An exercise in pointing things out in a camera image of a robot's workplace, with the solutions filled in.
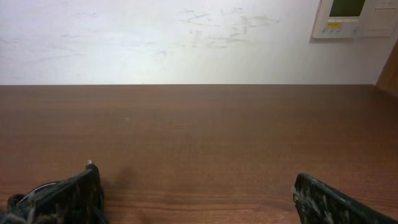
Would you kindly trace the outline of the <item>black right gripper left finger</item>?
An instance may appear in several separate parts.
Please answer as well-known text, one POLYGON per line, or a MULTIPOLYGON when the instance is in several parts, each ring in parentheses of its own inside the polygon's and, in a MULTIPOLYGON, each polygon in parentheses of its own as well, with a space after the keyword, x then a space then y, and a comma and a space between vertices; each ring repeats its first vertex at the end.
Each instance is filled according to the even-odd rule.
POLYGON ((107 224, 104 190, 98 167, 89 160, 71 178, 42 184, 14 194, 1 212, 1 224, 107 224))

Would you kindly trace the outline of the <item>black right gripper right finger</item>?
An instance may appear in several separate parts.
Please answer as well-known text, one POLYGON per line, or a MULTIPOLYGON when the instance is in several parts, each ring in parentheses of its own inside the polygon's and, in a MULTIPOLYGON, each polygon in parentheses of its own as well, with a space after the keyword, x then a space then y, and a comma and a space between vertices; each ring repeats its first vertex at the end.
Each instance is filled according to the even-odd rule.
POLYGON ((292 192, 302 224, 397 224, 306 173, 297 176, 292 192))

